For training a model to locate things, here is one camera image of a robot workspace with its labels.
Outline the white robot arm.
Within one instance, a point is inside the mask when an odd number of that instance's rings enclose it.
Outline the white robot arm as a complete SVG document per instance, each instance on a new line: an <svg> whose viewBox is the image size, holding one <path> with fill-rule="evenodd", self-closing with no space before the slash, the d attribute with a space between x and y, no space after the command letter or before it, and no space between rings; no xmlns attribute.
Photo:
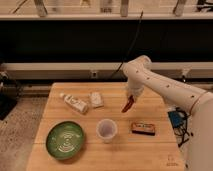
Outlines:
<svg viewBox="0 0 213 171"><path fill-rule="evenodd" d="M151 71L146 55L123 66L127 77L127 112L146 86L192 115L193 137L189 141L188 171L213 171L213 92L173 80Z"/></svg>

